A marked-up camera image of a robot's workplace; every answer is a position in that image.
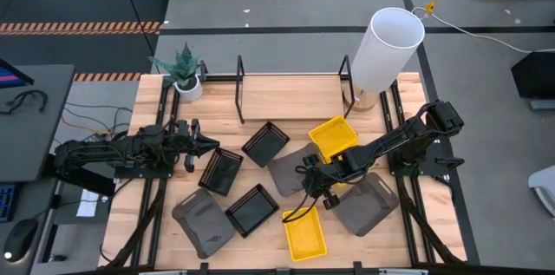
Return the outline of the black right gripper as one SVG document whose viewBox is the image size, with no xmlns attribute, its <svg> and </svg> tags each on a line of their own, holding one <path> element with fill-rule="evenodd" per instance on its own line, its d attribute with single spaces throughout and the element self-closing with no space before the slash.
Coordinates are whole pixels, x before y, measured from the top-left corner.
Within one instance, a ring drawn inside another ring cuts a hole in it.
<svg viewBox="0 0 555 275">
<path fill-rule="evenodd" d="M 317 154 L 309 154 L 305 157 L 305 167 L 302 174 L 307 195 L 315 200 L 323 196 L 326 210 L 338 206 L 340 200 L 331 192 L 331 187 L 346 182 L 342 159 L 333 158 L 330 164 L 322 164 Z"/>
</svg>

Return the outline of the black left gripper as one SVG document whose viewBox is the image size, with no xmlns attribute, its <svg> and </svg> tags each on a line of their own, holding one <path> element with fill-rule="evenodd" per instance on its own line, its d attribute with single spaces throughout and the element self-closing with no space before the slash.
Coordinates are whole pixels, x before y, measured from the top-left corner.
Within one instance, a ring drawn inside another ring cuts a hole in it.
<svg viewBox="0 0 555 275">
<path fill-rule="evenodd" d="M 173 137 L 173 146 L 179 153 L 186 155 L 185 169 L 193 173 L 194 159 L 219 148 L 220 142 L 200 134 L 198 119 L 193 119 L 191 124 L 183 120 L 176 121 L 174 126 L 177 131 Z"/>
</svg>

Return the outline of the grey translucent plastic bin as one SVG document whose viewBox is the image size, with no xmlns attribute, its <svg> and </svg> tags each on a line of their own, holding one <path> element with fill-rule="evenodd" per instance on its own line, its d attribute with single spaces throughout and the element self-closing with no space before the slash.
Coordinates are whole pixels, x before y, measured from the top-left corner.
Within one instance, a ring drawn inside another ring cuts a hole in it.
<svg viewBox="0 0 555 275">
<path fill-rule="evenodd" d="M 268 164 L 271 177 L 281 196 L 288 197 L 304 190 L 302 184 L 304 175 L 297 173 L 295 168 L 303 166 L 303 158 L 311 154 L 320 155 L 319 148 L 315 143 L 309 143 L 305 147 L 279 159 L 272 160 Z"/>
<path fill-rule="evenodd" d="M 399 198 L 385 181 L 376 173 L 368 173 L 364 181 L 340 197 L 332 212 L 348 232 L 363 237 L 399 205 Z"/>
<path fill-rule="evenodd" d="M 226 245 L 236 231 L 212 195 L 200 188 L 178 203 L 172 217 L 189 238 L 200 259 Z"/>
</svg>

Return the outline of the black slotted plastic basket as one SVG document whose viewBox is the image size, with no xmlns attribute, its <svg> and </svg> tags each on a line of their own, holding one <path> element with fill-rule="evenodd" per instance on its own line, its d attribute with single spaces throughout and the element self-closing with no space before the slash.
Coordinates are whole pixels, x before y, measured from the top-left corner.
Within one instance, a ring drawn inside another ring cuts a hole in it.
<svg viewBox="0 0 555 275">
<path fill-rule="evenodd" d="M 290 141 L 290 137 L 268 121 L 255 133 L 241 150 L 259 167 L 266 167 Z"/>
<path fill-rule="evenodd" d="M 214 150 L 198 185 L 221 196 L 227 196 L 244 157 L 221 147 Z"/>
<path fill-rule="evenodd" d="M 246 239 L 279 209 L 278 203 L 261 184 L 257 184 L 225 210 L 225 216 L 239 235 Z"/>
</svg>

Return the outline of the snake plant in white pot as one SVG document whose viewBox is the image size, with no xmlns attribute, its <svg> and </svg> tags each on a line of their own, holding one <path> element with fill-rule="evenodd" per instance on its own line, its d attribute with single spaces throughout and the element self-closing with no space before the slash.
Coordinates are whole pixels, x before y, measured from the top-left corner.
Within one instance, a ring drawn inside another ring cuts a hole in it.
<svg viewBox="0 0 555 275">
<path fill-rule="evenodd" d="M 197 75 L 200 60 L 193 56 L 187 43 L 181 51 L 175 52 L 175 62 L 163 62 L 158 58 L 149 56 L 148 60 L 155 66 L 163 68 L 175 87 L 175 90 L 185 101 L 196 101 L 203 94 L 201 80 Z"/>
</svg>

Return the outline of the white shade wooden base lamp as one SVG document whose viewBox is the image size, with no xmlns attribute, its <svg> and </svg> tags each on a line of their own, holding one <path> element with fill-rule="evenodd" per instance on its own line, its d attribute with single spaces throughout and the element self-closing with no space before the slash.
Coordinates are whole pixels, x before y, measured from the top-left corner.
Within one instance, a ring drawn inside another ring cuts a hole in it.
<svg viewBox="0 0 555 275">
<path fill-rule="evenodd" d="M 425 28 L 414 13 L 396 7 L 378 10 L 370 19 L 353 62 L 352 85 L 343 91 L 345 104 L 365 112 L 377 103 L 421 45 Z"/>
</svg>

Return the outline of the grey desk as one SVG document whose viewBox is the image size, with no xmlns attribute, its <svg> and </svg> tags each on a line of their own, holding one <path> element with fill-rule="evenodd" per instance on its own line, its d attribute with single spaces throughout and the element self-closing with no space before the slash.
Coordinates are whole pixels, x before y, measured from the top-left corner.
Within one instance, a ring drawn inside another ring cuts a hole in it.
<svg viewBox="0 0 555 275">
<path fill-rule="evenodd" d="M 31 89 L 44 91 L 49 101 L 39 112 L 42 98 L 29 96 L 12 115 L 0 115 L 0 182 L 41 177 L 75 73 L 75 67 L 68 64 L 21 65 L 18 69 L 34 84 L 0 89 L 0 110 L 7 110 L 7 101 Z"/>
</svg>

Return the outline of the black hazard striped floor mat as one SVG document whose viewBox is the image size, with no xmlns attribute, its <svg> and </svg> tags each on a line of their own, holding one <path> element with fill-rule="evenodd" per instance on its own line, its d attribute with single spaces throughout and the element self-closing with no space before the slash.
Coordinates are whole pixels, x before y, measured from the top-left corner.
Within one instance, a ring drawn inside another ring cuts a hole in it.
<svg viewBox="0 0 555 275">
<path fill-rule="evenodd" d="M 77 82 L 137 81 L 152 71 L 169 0 L 0 0 L 0 58 L 69 64 Z"/>
</svg>

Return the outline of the computer monitor pink screen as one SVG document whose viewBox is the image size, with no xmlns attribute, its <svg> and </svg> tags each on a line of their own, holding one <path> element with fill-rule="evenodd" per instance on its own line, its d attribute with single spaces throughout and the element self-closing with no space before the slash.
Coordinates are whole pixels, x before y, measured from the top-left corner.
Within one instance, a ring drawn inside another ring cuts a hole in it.
<svg viewBox="0 0 555 275">
<path fill-rule="evenodd" d="M 19 69 L 0 58 L 0 89 L 24 87 L 34 84 L 34 80 Z"/>
</svg>

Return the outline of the black keyboard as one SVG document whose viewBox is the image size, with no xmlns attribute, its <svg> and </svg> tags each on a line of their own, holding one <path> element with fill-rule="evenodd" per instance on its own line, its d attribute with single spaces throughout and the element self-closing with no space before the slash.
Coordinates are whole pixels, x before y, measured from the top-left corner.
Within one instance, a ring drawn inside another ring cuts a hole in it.
<svg viewBox="0 0 555 275">
<path fill-rule="evenodd" d="M 0 183 L 0 223 L 13 220 L 20 190 L 18 183 Z"/>
</svg>

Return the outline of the black computer mouse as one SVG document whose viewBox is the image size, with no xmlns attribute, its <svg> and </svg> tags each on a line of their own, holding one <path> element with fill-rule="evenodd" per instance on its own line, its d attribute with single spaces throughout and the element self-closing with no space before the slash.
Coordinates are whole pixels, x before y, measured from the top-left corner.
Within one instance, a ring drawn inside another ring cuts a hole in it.
<svg viewBox="0 0 555 275">
<path fill-rule="evenodd" d="M 21 260 L 31 247 L 37 227 L 38 222 L 36 219 L 22 219 L 18 221 L 4 242 L 4 259 L 12 263 Z"/>
</svg>

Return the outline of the black box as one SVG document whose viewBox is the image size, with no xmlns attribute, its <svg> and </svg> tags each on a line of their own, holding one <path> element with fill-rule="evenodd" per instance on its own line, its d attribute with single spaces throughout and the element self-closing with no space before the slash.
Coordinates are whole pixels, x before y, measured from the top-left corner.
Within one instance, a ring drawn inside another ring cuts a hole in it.
<svg viewBox="0 0 555 275">
<path fill-rule="evenodd" d="M 555 53 L 532 52 L 511 72 L 521 98 L 555 100 Z"/>
</svg>

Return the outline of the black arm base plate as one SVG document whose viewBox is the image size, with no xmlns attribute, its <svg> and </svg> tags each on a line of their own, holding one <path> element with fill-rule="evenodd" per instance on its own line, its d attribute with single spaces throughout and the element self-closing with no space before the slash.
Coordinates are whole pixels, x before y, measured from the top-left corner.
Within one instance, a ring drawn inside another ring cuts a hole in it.
<svg viewBox="0 0 555 275">
<path fill-rule="evenodd" d="M 173 176 L 173 166 L 148 168 L 133 165 L 132 167 L 115 167 L 116 179 L 167 179 Z"/>
<path fill-rule="evenodd" d="M 435 140 L 427 147 L 421 159 L 413 164 L 402 162 L 401 151 L 399 149 L 395 149 L 393 152 L 388 153 L 387 158 L 390 173 L 397 177 L 449 175 L 452 169 L 465 162 L 462 158 L 448 155 L 440 140 Z"/>
</svg>

